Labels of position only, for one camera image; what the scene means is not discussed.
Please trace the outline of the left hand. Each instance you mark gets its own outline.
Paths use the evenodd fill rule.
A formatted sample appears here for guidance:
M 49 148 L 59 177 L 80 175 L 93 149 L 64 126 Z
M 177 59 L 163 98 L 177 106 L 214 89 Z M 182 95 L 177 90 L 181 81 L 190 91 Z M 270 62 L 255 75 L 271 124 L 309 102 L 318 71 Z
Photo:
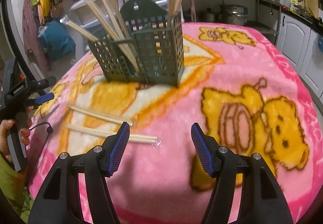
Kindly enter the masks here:
M 1 150 L 1 155 L 4 158 L 4 160 L 10 165 L 12 168 L 14 167 L 13 159 L 10 155 L 9 152 L 9 147 L 8 147 L 8 141 L 7 141 L 7 132 L 10 131 L 10 129 L 16 124 L 16 120 L 2 120 L 1 121 L 1 140 L 0 140 L 0 150 Z M 28 117 L 26 121 L 27 127 L 22 128 L 20 130 L 20 134 L 22 136 L 21 142 L 25 145 L 28 146 L 30 143 L 30 127 L 32 125 L 31 119 Z

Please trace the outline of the green sleeve left forearm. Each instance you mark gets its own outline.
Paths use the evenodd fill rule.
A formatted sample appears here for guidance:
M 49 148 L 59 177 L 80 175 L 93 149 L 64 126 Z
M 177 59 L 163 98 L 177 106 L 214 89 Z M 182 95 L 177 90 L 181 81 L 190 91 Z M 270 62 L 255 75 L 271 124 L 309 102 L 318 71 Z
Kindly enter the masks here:
M 28 223 L 34 202 L 26 187 L 26 175 L 27 169 L 16 172 L 1 155 L 1 190 L 24 223 Z

